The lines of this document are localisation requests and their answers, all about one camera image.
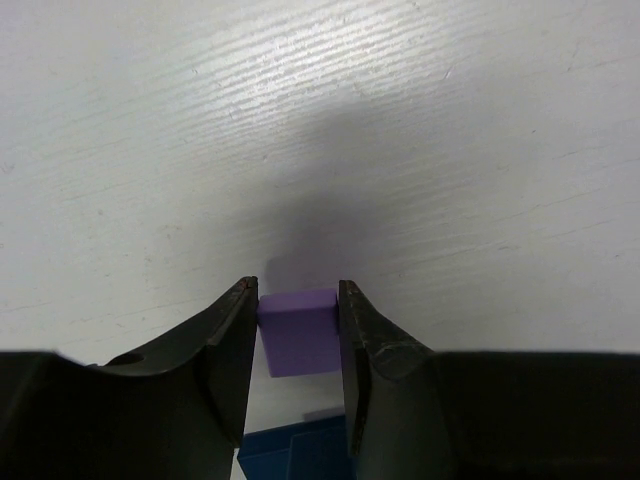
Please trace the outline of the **dark blue rectangular block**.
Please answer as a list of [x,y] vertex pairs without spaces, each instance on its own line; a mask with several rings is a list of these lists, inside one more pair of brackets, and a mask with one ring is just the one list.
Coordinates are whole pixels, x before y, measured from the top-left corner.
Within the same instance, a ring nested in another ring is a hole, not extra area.
[[292,437],[335,426],[344,427],[346,430],[343,415],[247,434],[237,454],[237,460],[248,479],[288,479]]

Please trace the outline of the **purple cube block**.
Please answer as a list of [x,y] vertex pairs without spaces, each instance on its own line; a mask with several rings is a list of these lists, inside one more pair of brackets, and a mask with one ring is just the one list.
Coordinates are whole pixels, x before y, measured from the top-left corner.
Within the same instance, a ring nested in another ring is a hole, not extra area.
[[341,368],[334,289],[264,295],[257,320],[271,377],[324,374]]

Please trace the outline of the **dark blue printed cube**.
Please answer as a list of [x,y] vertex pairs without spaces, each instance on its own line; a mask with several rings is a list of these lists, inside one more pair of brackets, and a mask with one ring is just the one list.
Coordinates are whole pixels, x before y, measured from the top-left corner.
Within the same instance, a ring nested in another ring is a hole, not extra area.
[[344,427],[294,435],[291,439],[287,478],[290,480],[353,480]]

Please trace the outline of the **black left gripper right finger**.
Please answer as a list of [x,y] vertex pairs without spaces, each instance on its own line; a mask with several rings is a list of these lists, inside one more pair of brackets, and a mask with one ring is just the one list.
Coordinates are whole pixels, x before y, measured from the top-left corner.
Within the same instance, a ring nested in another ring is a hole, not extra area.
[[360,479],[635,479],[639,358],[438,352],[341,281],[348,448]]

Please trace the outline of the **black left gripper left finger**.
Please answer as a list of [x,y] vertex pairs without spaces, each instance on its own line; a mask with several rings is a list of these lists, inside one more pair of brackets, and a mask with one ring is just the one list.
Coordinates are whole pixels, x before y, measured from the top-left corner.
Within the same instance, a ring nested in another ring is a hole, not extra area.
[[258,283],[103,365],[1,355],[5,479],[227,479],[244,435]]

